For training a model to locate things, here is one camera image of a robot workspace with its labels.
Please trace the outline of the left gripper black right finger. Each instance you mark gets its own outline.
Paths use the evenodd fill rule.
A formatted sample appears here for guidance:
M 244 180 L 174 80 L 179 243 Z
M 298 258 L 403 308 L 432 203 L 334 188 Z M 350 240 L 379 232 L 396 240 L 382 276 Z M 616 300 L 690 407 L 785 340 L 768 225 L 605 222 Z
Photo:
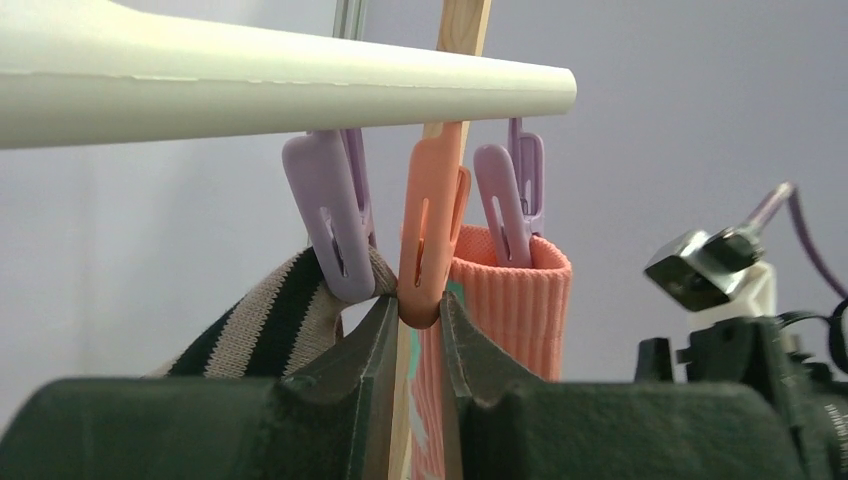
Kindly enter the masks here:
M 440 303 L 449 479 L 808 479 L 776 412 L 730 382 L 550 383 Z

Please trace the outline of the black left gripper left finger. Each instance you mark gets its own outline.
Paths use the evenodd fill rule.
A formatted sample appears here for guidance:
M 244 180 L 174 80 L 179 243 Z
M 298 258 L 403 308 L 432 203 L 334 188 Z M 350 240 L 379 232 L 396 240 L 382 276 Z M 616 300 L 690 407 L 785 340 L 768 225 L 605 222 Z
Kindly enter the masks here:
M 5 479 L 384 479 L 397 302 L 281 380 L 75 378 L 45 385 L 1 441 Z

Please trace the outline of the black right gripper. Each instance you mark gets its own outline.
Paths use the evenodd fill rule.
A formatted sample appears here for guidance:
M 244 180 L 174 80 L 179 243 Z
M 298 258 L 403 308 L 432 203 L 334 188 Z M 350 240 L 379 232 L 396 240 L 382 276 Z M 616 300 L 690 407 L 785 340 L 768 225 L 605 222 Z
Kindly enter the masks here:
M 685 366 L 689 382 L 730 382 L 757 392 L 774 409 L 808 479 L 847 477 L 847 383 L 813 361 L 784 327 L 800 316 L 736 317 L 689 335 L 673 351 L 666 338 L 639 343 L 635 380 L 671 382 Z

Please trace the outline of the pink clothespin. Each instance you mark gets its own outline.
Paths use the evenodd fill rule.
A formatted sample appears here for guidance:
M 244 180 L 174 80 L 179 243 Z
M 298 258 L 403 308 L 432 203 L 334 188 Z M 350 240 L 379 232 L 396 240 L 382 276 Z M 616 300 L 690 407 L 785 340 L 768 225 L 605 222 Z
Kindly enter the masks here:
M 397 297 L 400 318 L 419 330 L 439 318 L 470 193 L 462 138 L 461 122 L 445 123 L 415 145 L 409 162 Z

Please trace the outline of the wooden drying rack frame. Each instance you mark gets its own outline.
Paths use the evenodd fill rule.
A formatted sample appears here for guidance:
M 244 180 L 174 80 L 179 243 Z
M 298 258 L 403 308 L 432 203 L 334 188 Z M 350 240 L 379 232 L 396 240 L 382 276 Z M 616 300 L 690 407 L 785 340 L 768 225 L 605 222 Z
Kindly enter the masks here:
M 430 325 L 445 287 L 471 179 L 462 166 L 468 122 L 430 123 L 409 163 L 401 234 L 398 300 L 403 321 Z M 413 327 L 397 327 L 397 358 L 389 479 L 407 477 L 411 456 L 408 371 Z

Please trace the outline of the white plastic clip hanger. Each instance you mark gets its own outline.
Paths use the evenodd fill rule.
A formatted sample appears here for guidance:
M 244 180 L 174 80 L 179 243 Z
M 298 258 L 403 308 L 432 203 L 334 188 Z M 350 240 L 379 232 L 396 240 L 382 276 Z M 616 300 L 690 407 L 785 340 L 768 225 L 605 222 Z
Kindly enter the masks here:
M 119 144 L 558 115 L 566 68 L 137 11 L 1 5 L 1 145 Z

